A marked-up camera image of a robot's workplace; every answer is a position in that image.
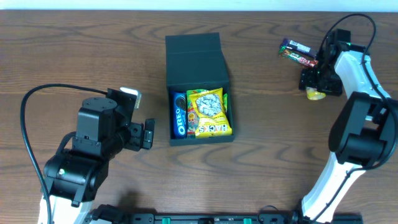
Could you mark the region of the black gift box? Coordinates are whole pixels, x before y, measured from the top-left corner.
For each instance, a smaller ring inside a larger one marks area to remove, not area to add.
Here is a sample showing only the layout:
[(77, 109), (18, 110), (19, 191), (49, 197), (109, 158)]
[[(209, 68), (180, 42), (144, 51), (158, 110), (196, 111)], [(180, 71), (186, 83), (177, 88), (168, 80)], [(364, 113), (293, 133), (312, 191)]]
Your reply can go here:
[(177, 139), (174, 135), (172, 92), (222, 88), (228, 95), (227, 118), (234, 126), (234, 106), (229, 80), (229, 68), (221, 50), (218, 33), (167, 35), (165, 37), (166, 88), (169, 106), (171, 146), (232, 142), (235, 135), (203, 139)]

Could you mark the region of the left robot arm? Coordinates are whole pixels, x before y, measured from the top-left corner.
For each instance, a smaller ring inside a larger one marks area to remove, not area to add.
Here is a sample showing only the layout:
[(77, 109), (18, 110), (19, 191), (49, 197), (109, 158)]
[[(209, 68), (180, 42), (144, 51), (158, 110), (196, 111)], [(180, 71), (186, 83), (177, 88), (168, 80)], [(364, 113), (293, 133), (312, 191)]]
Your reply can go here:
[(149, 150), (154, 138), (154, 119), (133, 123), (141, 93), (122, 87), (104, 97), (83, 100), (76, 131), (64, 136), (44, 168), (49, 201), (41, 200), (39, 223), (88, 223), (87, 214), (109, 162), (123, 149)]

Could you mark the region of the green Haribo gummy bag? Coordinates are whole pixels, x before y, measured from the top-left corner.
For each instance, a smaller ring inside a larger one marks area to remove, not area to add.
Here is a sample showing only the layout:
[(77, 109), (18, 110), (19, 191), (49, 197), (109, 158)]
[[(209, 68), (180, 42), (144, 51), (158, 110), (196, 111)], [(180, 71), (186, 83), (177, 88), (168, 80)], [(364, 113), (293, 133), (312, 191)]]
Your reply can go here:
[[(188, 90), (187, 91), (187, 119), (188, 119), (188, 121), (187, 121), (188, 134), (187, 134), (187, 136), (189, 138), (196, 138), (195, 130), (198, 127), (198, 122), (199, 122), (199, 117), (196, 114), (195, 110), (193, 109), (193, 104), (190, 101), (189, 97), (190, 97), (190, 95), (192, 95), (194, 93), (200, 93), (202, 91), (207, 91), (207, 90), (197, 89), (197, 90)], [(223, 102), (224, 102), (225, 112), (227, 111), (227, 109), (226, 109), (227, 98), (228, 98), (228, 95), (223, 93)]]

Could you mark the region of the blue Oreo cookie pack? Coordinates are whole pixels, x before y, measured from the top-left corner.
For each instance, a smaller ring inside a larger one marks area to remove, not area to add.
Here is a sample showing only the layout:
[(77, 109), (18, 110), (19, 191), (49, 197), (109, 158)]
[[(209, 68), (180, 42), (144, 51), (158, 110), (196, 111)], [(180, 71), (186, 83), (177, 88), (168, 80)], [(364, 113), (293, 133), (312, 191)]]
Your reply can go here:
[(187, 137), (187, 102), (185, 93), (172, 92), (173, 131), (176, 139)]

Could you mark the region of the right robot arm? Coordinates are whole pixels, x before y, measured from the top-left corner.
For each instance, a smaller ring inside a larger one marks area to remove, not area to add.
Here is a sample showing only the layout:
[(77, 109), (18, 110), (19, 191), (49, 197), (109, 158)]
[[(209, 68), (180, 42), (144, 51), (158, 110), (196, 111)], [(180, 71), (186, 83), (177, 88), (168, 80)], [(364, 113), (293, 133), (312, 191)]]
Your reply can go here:
[(351, 43), (350, 31), (336, 29), (327, 34), (317, 60), (302, 70), (299, 89), (346, 93), (348, 100), (328, 137), (328, 162), (300, 201), (297, 223), (336, 222), (335, 210), (353, 183), (386, 162), (397, 146), (397, 101), (380, 86), (366, 48)]

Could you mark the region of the yellow candy jar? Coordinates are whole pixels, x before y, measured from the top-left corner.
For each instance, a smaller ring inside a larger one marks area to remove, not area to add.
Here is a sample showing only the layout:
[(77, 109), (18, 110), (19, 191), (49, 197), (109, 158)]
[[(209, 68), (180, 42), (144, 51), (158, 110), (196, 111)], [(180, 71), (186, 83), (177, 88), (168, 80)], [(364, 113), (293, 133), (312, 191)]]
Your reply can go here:
[(312, 101), (322, 100), (326, 97), (325, 93), (317, 91), (316, 88), (306, 87), (307, 98)]

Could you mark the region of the yellow Hacks candy bag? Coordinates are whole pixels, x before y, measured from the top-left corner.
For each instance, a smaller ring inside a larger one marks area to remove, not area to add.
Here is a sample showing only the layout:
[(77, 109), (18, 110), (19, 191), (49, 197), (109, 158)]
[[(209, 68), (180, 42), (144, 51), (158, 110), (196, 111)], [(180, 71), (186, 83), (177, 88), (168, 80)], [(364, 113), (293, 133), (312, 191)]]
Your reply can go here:
[(222, 88), (194, 93), (189, 99), (199, 117), (196, 138), (232, 135), (233, 129), (225, 112)]

